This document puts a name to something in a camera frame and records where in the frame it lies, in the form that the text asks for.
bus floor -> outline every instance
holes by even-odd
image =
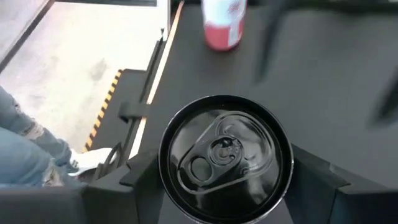
[[[0,75],[22,109],[82,151],[119,69],[146,70],[155,7],[55,2]]]

sneaker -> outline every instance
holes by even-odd
[[[104,164],[111,150],[112,148],[102,148],[85,153],[77,153],[75,150],[71,149],[72,155],[70,157],[70,164],[77,169],[77,172],[69,173],[69,176],[79,176],[88,170],[97,168],[98,164]],[[116,154],[113,155],[111,163],[115,158]]]

black can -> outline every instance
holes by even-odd
[[[282,126],[265,107],[231,95],[181,109],[159,151],[165,191],[200,223],[255,223],[286,194],[294,157]]]

black table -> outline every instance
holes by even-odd
[[[204,43],[200,6],[184,6],[140,150],[158,148],[167,123],[187,103],[234,94],[271,110],[293,144],[397,188],[398,123],[373,127],[369,120],[396,69],[398,16],[293,11],[266,78],[254,83],[264,12],[250,7],[240,46],[221,54]],[[192,222],[165,197],[159,223]],[[262,223],[291,223],[285,205]]]

can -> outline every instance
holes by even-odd
[[[159,173],[173,203],[197,223],[252,224],[284,197],[293,152],[276,118],[239,96],[216,95],[181,109],[159,149]]]
[[[247,0],[202,0],[203,26],[208,46],[227,51],[242,39]]]

